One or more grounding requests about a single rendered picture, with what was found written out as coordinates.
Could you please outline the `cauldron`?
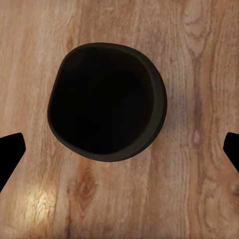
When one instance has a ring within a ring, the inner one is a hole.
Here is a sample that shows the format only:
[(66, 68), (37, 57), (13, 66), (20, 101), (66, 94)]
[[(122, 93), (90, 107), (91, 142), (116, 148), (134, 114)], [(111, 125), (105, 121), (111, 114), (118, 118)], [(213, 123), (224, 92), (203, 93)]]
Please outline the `cauldron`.
[(95, 161), (119, 162), (152, 145), (166, 113), (165, 85), (149, 58), (125, 45), (96, 42), (65, 56), (47, 117), (65, 147)]

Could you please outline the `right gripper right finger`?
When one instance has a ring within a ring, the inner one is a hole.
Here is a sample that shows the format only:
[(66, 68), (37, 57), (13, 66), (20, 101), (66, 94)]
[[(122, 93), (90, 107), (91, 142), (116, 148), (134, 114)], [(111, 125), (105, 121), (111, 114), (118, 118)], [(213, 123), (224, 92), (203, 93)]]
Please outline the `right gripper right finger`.
[(239, 134), (228, 132), (223, 150), (239, 173)]

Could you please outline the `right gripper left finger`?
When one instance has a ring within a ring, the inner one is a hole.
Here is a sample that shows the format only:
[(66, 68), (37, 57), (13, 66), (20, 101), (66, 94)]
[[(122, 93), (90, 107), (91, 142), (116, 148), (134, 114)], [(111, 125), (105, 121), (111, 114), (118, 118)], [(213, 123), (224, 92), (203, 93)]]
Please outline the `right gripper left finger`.
[(0, 138), (0, 192), (26, 151), (22, 133)]

